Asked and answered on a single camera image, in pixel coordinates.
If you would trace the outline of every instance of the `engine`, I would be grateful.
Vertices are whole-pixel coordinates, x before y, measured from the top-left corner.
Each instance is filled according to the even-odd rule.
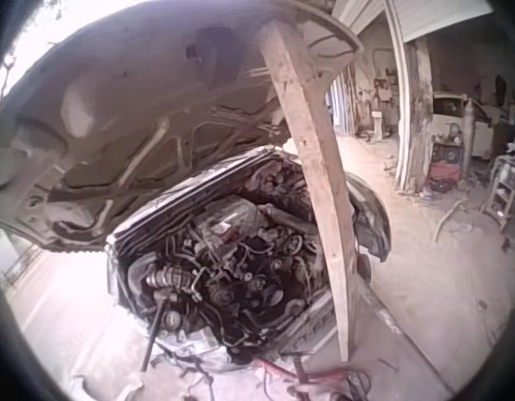
[[[268,163],[134,260],[127,284],[137,314],[151,322],[167,300],[161,331],[210,327],[239,353],[266,347],[307,309],[328,283],[324,256],[317,227],[300,217],[311,214],[303,177],[282,173]]]

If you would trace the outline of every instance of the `white car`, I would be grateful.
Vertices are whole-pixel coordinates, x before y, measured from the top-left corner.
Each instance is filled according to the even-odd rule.
[[[434,93],[434,115],[432,117],[432,135],[449,135],[451,125],[456,123],[463,129],[464,109],[466,97],[461,94],[447,92]],[[492,153],[493,126],[492,119],[482,109],[482,106],[473,100],[475,114],[475,140],[472,155],[489,159]]]

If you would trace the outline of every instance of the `concrete floor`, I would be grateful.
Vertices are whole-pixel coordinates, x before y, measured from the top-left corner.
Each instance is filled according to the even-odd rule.
[[[432,236],[448,200],[424,205],[397,195],[382,169],[385,146],[344,137],[338,142],[345,169],[376,190],[391,219],[393,249],[385,263],[374,261],[373,288],[446,381],[460,388],[480,368],[515,308],[515,221],[508,227],[507,253],[495,224],[475,213],[468,216],[469,232],[449,224],[435,244]],[[72,375],[83,374],[92,395],[109,401],[141,379],[145,387],[135,399],[176,400],[199,379],[194,373],[179,378],[180,371],[168,364],[137,376],[145,339],[112,307],[102,254],[45,255],[8,298],[34,352],[65,388]],[[477,305],[480,300],[487,308]],[[411,348],[360,305],[351,364],[371,375],[370,399],[447,398]],[[340,364],[338,346],[332,338],[306,368]],[[262,380],[255,370],[215,377],[216,399],[267,399],[258,388]],[[285,387],[280,379],[268,384],[276,400],[291,399]],[[209,399],[203,383],[191,393]]]

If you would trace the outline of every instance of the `open hood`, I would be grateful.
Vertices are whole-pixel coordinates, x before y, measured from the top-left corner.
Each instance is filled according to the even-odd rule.
[[[282,144],[254,39],[273,18],[297,25],[323,86],[361,50],[330,16],[267,0],[143,3],[55,46],[0,106],[0,226],[52,251],[102,249],[163,190]]]

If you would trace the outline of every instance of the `garage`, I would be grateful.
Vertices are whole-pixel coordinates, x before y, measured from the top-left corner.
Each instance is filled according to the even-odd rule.
[[[37,251],[3,258],[3,349],[89,401],[476,391],[515,316],[487,4],[131,7],[0,96],[0,249]]]

